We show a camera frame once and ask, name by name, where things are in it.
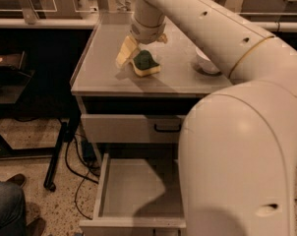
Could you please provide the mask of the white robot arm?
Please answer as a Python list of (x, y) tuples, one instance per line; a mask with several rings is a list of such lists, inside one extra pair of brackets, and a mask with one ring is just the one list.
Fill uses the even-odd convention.
[(180, 133), (187, 236), (295, 236), (297, 51), (211, 0), (136, 0), (131, 33), (152, 43), (166, 20), (232, 83)]

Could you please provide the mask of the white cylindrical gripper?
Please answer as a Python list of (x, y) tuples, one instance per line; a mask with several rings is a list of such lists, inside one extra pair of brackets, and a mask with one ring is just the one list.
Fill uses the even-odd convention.
[(147, 27), (139, 23), (135, 16), (131, 17), (130, 33), (121, 45), (116, 57), (116, 65), (119, 69), (124, 68), (140, 52), (139, 43), (151, 44), (155, 41), (167, 43), (168, 38), (164, 33), (165, 23), (154, 27)]

